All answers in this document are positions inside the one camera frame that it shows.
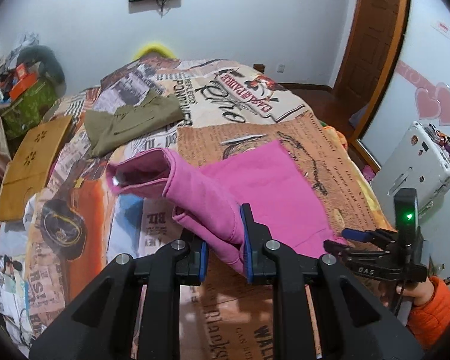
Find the orange sleeve forearm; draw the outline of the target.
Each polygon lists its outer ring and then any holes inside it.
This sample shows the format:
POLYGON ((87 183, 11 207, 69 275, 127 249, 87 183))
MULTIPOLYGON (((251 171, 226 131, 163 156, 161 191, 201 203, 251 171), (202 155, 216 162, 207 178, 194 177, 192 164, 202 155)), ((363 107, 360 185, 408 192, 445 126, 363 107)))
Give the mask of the orange sleeve forearm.
POLYGON ((450 289, 436 276, 429 279, 435 287, 432 299, 422 306, 413 304, 407 321, 424 350, 432 348, 450 324, 450 289))

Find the right hand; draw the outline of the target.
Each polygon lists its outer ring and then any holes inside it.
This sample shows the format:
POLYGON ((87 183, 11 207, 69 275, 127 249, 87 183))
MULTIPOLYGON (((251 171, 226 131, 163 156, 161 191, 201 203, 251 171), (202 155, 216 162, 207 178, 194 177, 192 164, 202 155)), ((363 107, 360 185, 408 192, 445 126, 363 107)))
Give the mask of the right hand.
POLYGON ((432 299, 435 287, 432 281, 427 278, 424 282, 404 283, 403 285, 394 285, 392 282, 380 282, 378 291, 379 299, 384 306, 388 306, 393 300, 392 291, 404 297, 411 297, 415 306, 422 306, 432 299))

